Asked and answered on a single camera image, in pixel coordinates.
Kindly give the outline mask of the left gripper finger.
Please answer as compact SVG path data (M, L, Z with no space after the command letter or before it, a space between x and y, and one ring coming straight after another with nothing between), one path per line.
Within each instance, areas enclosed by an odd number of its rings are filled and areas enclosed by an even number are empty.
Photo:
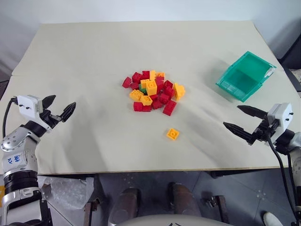
M52 103L53 103L53 101L54 101L55 98L56 98L56 95L50 95L50 96L45 97L42 100L43 110L48 109L52 105Z
M71 117L71 115L73 114L75 108L76 108L76 102L73 102L73 103L67 105L64 108L62 114L59 116L60 121L61 122L66 122Z

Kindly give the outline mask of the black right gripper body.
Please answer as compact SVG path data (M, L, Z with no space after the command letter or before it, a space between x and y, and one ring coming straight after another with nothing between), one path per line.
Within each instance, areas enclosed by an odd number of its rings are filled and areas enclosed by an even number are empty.
M268 119L263 119L259 126L251 134L251 138L247 140L249 145L252 145L256 140L268 141L268 136L272 136L277 128L277 120L269 123Z

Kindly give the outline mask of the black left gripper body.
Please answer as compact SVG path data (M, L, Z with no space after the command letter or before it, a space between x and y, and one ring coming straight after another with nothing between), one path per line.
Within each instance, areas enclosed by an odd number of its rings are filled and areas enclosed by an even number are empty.
M40 119L44 122L45 129L53 129L59 122L65 122L61 116L53 115L50 110L40 113Z

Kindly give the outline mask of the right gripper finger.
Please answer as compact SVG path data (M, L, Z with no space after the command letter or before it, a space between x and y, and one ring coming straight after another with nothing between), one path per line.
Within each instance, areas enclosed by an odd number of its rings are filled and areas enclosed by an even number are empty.
M228 122L223 122L223 125L234 135L244 139L246 142L251 142L253 139L252 134L244 131L242 127L239 127L235 124L228 123Z
M245 114L248 114L252 117L266 118L266 116L267 116L267 112L260 110L258 108L252 107L252 106L238 105L237 108L240 109Z

